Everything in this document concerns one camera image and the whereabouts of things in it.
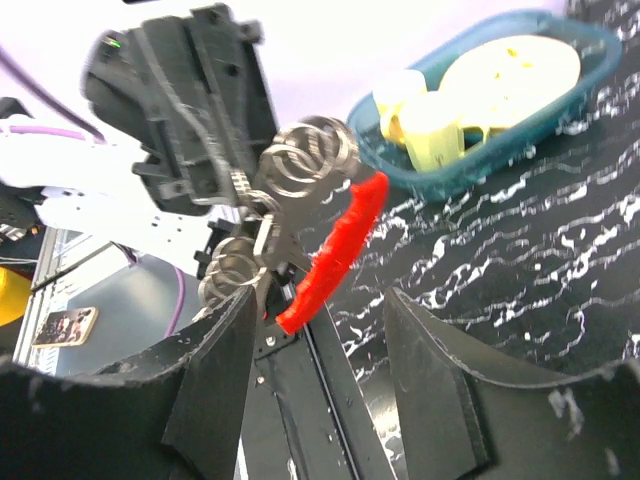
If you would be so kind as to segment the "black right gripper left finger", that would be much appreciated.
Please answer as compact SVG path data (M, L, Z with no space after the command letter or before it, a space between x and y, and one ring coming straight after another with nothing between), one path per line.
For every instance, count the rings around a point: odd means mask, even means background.
M230 479L256 296L238 290L179 333L93 374L1 362L5 479Z

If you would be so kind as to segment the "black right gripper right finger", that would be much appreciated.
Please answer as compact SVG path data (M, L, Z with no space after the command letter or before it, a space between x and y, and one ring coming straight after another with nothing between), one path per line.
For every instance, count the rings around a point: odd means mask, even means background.
M399 289L384 300L413 479L635 479L639 364L568 376L508 356Z

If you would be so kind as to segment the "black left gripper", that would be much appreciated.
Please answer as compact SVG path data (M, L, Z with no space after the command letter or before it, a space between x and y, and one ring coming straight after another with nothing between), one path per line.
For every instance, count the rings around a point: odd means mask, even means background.
M162 211L201 216L234 205L231 175L254 178L276 134L256 46L258 21L222 3L148 19L96 42L84 96L103 122L140 142L131 171Z

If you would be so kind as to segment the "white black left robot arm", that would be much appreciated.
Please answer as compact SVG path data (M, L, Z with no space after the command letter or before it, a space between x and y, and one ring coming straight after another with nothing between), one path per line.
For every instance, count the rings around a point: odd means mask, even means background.
M223 3L1 5L1 218L133 243L244 206L276 134L263 29Z

